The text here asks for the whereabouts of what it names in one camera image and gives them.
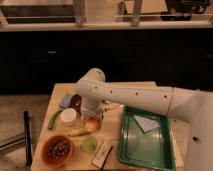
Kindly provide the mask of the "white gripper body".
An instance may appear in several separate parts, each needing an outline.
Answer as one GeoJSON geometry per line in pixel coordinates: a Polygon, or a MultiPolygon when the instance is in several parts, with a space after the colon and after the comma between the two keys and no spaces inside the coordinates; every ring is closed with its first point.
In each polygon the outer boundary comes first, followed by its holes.
{"type": "Polygon", "coordinates": [[[83,97],[80,107],[81,114],[85,118],[95,118],[101,113],[101,105],[100,100],[83,97]]]}

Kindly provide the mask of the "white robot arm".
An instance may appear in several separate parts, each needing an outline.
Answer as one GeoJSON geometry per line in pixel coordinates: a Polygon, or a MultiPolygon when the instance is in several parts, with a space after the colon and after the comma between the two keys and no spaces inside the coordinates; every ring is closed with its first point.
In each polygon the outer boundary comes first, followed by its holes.
{"type": "Polygon", "coordinates": [[[213,92],[165,86],[122,86],[105,81],[99,68],[76,83],[81,113],[96,116],[103,100],[187,122],[190,132],[184,171],[213,171],[213,92]]]}

